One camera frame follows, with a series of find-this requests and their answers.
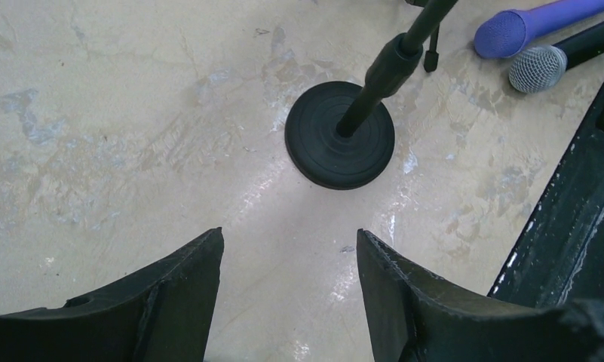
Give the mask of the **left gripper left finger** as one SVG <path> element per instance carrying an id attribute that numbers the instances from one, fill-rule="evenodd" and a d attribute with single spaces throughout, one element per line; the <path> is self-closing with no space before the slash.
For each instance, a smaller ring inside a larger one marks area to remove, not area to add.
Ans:
<path id="1" fill-rule="evenodd" d="M 0 315 L 0 361 L 202 361 L 223 252 L 210 229 L 61 308 Z"/>

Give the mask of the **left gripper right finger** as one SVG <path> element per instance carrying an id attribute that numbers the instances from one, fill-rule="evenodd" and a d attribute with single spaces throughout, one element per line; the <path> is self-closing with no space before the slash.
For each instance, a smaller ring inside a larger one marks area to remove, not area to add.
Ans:
<path id="1" fill-rule="evenodd" d="M 357 232 L 376 361 L 604 361 L 604 301 L 529 308 L 489 298 Z"/>

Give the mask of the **purple mic black stand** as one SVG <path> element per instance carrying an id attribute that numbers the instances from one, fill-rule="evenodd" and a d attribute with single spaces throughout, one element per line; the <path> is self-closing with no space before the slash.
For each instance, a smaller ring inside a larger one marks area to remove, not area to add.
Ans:
<path id="1" fill-rule="evenodd" d="M 366 71 L 363 85 L 328 81 L 306 90 L 287 116 L 284 140 L 297 169 L 335 190 L 372 182 L 394 152 L 392 118 L 382 101 L 414 73 L 425 40 L 455 6 L 429 1 L 409 30 L 392 38 Z"/>

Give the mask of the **black silver microphone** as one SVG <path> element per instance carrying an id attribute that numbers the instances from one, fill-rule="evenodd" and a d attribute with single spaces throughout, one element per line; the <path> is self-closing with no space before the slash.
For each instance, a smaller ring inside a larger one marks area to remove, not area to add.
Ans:
<path id="1" fill-rule="evenodd" d="M 604 21 L 556 44 L 529 48 L 512 62 L 508 80 L 524 94 L 554 87 L 566 71 L 604 54 Z"/>

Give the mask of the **purple microphone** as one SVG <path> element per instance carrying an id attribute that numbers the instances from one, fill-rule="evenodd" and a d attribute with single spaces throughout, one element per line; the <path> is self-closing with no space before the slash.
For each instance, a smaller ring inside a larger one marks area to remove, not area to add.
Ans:
<path id="1" fill-rule="evenodd" d="M 500 11 L 477 29 L 474 50 L 484 59 L 512 57 L 531 41 L 602 12 L 604 0 L 562 0 Z"/>

